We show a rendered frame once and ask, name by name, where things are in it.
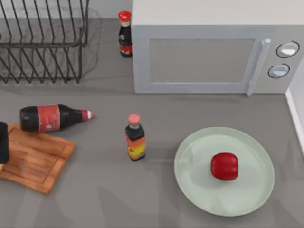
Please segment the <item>dark bottle with orange label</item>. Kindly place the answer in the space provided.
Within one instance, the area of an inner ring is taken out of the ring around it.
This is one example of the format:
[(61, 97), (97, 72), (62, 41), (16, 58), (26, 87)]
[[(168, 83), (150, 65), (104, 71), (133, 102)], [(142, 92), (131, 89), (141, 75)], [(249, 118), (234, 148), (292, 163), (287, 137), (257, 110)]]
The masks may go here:
[(140, 123), (138, 114), (128, 116), (128, 125), (125, 128), (127, 154), (132, 161), (140, 160), (145, 156), (145, 132)]

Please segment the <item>microwave door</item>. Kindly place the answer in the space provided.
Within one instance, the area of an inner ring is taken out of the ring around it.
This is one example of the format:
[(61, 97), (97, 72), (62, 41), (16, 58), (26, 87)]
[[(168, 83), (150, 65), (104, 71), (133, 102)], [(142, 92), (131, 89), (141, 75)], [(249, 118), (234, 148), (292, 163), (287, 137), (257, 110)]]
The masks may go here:
[(134, 25), (134, 89), (143, 94), (247, 94), (272, 26)]

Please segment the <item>small dark red-capped bottle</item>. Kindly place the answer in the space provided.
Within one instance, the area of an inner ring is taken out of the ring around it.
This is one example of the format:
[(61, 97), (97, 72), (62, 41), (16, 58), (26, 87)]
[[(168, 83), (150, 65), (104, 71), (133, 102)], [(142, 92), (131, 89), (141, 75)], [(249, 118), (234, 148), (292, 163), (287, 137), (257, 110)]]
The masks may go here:
[(132, 36), (131, 36), (131, 12), (123, 10), (118, 13), (118, 18), (121, 23), (119, 31), (119, 51), (124, 58), (133, 56)]

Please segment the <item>large dark red-labelled bottle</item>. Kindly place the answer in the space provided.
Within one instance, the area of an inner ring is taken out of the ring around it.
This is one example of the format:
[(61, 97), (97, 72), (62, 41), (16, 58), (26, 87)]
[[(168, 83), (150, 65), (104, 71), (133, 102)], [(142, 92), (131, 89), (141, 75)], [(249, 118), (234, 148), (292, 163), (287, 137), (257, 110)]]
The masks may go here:
[(28, 106), (20, 109), (20, 126), (26, 132), (61, 131), (94, 118), (94, 112), (77, 110), (63, 104)]

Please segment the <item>pale grey microwave oven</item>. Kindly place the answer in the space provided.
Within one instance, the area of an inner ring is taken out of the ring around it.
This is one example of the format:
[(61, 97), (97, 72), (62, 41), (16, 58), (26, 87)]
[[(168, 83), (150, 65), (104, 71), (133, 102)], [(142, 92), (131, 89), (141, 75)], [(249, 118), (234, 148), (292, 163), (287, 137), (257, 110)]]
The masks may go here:
[[(283, 94), (304, 58), (304, 0), (133, 0), (134, 25), (257, 25), (274, 34), (253, 94)], [(295, 41), (296, 55), (280, 58), (276, 49)], [(271, 78), (272, 66), (287, 64), (289, 73)]]

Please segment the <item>pale green plate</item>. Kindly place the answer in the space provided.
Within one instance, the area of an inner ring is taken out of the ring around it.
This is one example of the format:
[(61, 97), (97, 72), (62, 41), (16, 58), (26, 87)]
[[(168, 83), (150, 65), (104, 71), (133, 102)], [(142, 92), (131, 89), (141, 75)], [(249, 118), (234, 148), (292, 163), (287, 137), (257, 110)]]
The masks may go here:
[[(211, 159), (230, 152), (238, 159), (235, 180), (211, 173)], [(232, 128), (198, 130), (179, 145), (174, 158), (176, 182), (198, 208), (224, 217), (242, 216), (261, 207), (275, 183), (273, 163), (264, 147), (250, 135)]]

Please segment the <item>wooden cutting board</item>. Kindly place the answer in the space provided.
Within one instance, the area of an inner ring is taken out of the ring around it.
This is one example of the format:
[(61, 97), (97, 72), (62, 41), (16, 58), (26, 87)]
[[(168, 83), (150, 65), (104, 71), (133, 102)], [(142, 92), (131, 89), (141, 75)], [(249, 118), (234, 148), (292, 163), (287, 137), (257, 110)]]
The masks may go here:
[(42, 194), (49, 194), (76, 143), (47, 133), (27, 133), (8, 125), (10, 159), (0, 171), (4, 179)]

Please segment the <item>grey microwave knob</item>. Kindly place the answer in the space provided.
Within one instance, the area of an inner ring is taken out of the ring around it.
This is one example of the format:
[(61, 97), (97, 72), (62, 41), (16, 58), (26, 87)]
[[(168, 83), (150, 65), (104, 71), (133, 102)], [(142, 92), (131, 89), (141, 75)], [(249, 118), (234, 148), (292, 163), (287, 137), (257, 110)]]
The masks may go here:
[(268, 76), (271, 78), (285, 77), (290, 71), (290, 67), (287, 64), (280, 64), (270, 67), (268, 70)]
[(297, 54), (300, 49), (300, 45), (295, 41), (281, 44), (276, 49), (276, 54), (280, 58), (289, 58)]

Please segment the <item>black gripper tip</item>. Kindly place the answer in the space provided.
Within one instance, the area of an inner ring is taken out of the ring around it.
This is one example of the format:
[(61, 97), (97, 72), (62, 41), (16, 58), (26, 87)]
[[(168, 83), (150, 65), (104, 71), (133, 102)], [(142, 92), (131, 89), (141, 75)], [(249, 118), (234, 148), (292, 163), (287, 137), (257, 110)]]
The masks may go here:
[(10, 159), (9, 153), (9, 138), (8, 138), (8, 125), (0, 122), (0, 164), (8, 163)]

